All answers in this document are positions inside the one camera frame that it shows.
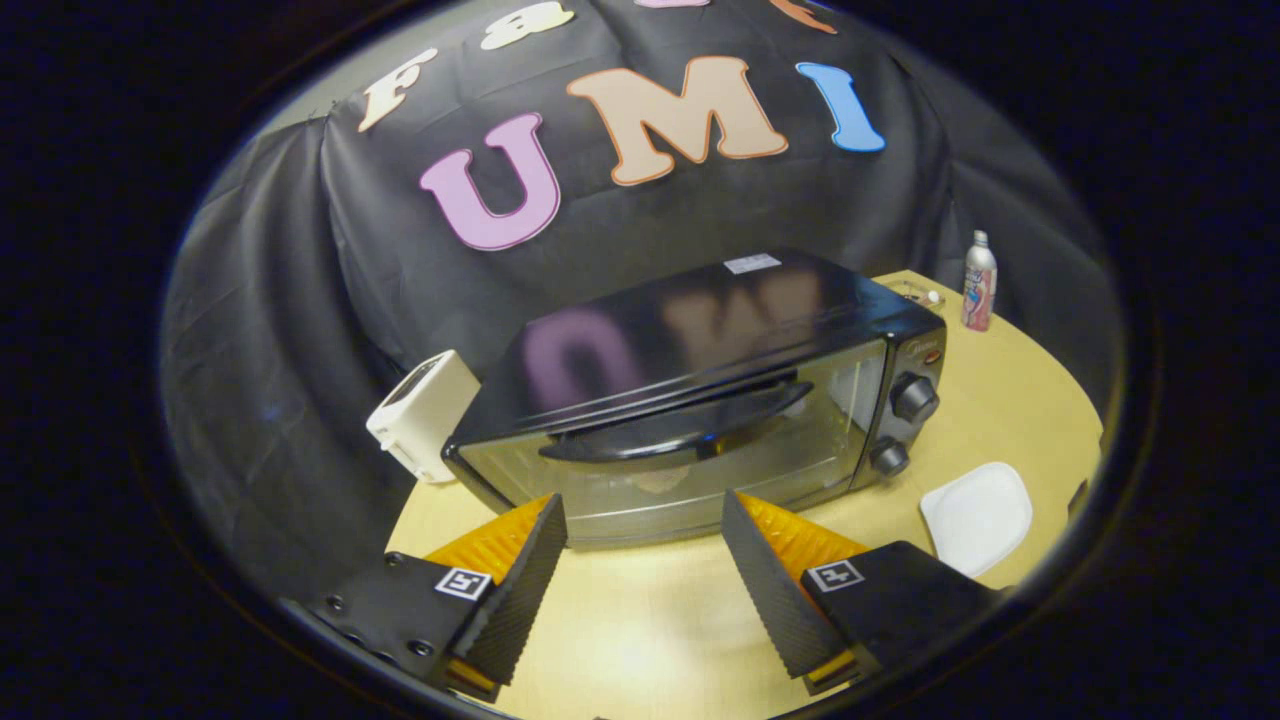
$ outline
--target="toaster oven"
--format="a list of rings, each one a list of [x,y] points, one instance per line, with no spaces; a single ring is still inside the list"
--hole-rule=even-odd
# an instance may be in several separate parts
[[[799,510],[906,468],[941,318],[774,250],[527,323],[442,459],[495,512],[561,493],[570,546],[717,532],[726,489]]]

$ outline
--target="letter m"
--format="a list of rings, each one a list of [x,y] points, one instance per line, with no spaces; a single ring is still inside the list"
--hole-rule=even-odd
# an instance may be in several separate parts
[[[787,149],[787,138],[773,129],[751,92],[746,69],[737,58],[694,58],[677,96],[639,73],[616,68],[577,78],[568,94],[586,97],[600,113],[618,152],[613,182],[640,184],[676,167],[669,154],[653,146],[649,131],[694,163],[707,160],[713,117],[722,136],[717,150],[726,158],[760,158]]]

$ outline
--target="blue letter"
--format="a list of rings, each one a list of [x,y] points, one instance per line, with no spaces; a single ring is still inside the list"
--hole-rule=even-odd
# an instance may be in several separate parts
[[[884,149],[884,138],[876,132],[863,104],[858,101],[854,92],[854,78],[840,68],[819,65],[818,63],[800,63],[796,70],[804,77],[818,83],[832,117],[836,118],[836,133],[831,136],[832,142],[845,150],[859,152],[873,152]]]

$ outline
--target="spray can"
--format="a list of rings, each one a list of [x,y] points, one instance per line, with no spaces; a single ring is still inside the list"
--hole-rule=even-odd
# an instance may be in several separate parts
[[[973,247],[964,259],[964,307],[960,322],[964,327],[987,332],[991,327],[991,306],[996,302],[996,256],[987,247],[987,233],[974,231]]]

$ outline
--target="black cloth backdrop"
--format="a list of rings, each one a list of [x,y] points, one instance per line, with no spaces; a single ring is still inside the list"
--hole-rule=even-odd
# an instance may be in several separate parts
[[[164,310],[165,413],[200,514],[265,592],[314,596],[383,551],[413,480],[364,423],[407,369],[453,348],[483,380],[534,318],[771,246],[959,288],[972,231],[983,228],[1000,261],[996,310],[1105,407],[1120,315],[1103,243],[1032,143],[956,78],[818,8],[838,35],[767,0],[698,13],[562,5],[577,14],[570,23],[497,51],[479,47],[492,19],[424,37],[439,55],[371,131],[357,133],[356,88],[328,117],[255,138],[200,201]],[[788,150],[751,160],[712,150],[700,165],[673,152],[667,177],[614,184],[608,132],[566,86],[631,68],[678,92],[700,55],[748,63]],[[832,143],[831,113],[800,61],[855,78],[884,150]],[[472,250],[419,177],[470,149],[489,208],[517,208],[522,188],[484,136],[526,111],[543,115],[559,213],[529,242]]]

